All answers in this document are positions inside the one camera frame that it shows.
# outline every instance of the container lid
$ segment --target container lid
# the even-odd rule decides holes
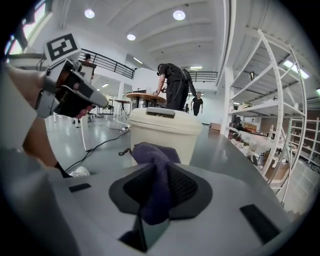
[[[200,133],[202,130],[202,124],[193,115],[159,107],[135,108],[130,121],[190,132]]]

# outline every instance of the white ceiling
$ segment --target white ceiling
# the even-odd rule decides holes
[[[93,80],[91,84],[96,88],[100,89],[100,92],[104,95],[110,96],[117,96],[119,91],[119,84],[118,80],[105,77],[103,75],[94,74]],[[124,84],[123,93],[127,94],[132,91],[132,86],[129,84]]]
[[[242,69],[251,50],[258,42],[257,29],[261,29],[263,33],[292,46],[301,68],[310,75],[308,79],[304,80],[306,97],[307,99],[316,98],[316,89],[320,87],[320,84],[317,81],[320,74],[319,58],[305,32],[296,22],[294,17],[292,17],[278,1],[273,0],[242,0],[241,4],[237,4],[236,8],[237,31],[241,32],[235,32],[233,41],[236,43],[233,44],[235,48],[232,50],[237,49],[237,51],[233,52],[233,62],[229,63],[235,70],[235,76],[238,74],[237,71],[239,72],[239,70]],[[277,63],[280,67],[284,68],[282,63],[286,60],[288,53],[272,44],[271,47]],[[242,74],[234,86],[243,88],[250,82],[248,72],[254,71],[257,76],[269,64],[269,55],[264,45],[262,45],[245,68],[244,71],[247,73]],[[243,102],[253,101],[262,95],[268,94],[270,95],[262,98],[262,100],[272,98],[274,94],[271,93],[277,90],[274,72],[272,70],[269,71],[262,77],[260,82],[261,83],[254,84],[254,86],[249,88],[255,93],[246,91],[237,99]],[[299,84],[294,83],[296,83],[296,80],[292,79],[289,75],[282,80],[282,86],[289,86],[294,99],[297,102],[301,102],[301,87]],[[285,102],[292,104],[292,101],[286,92],[283,93],[283,96]]]
[[[157,64],[202,66],[203,71],[217,71],[222,38],[216,38],[216,34],[224,12],[223,5],[216,2],[222,1],[77,0],[71,2],[67,24],[99,32],[119,44],[128,41],[127,34],[134,34],[136,40],[128,41],[128,53],[134,56],[133,46],[139,45]],[[213,7],[221,16],[213,14]],[[84,16],[87,8],[95,11],[93,19]],[[184,20],[173,18],[176,10],[185,12]]]

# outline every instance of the round ceiling light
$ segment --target round ceiling light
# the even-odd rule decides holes
[[[173,17],[178,20],[178,21],[182,21],[185,19],[186,17],[186,14],[182,11],[182,10],[176,10],[174,13],[173,13]]]
[[[130,41],[133,41],[136,39],[136,36],[134,34],[128,34],[126,38],[128,38]]]
[[[84,15],[88,18],[88,19],[92,19],[95,16],[95,12],[94,10],[91,9],[86,9],[84,11]]]

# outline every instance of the black pants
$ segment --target black pants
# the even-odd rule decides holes
[[[195,116],[198,116],[198,114],[199,114],[199,110],[200,110],[200,107],[199,108],[193,108],[193,114],[195,115]]]
[[[166,108],[183,111],[188,97],[189,88],[182,81],[174,81],[167,85]]]

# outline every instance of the white sneaker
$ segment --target white sneaker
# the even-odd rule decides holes
[[[78,167],[76,170],[69,173],[72,177],[83,177],[83,176],[89,176],[90,172],[83,166]]]

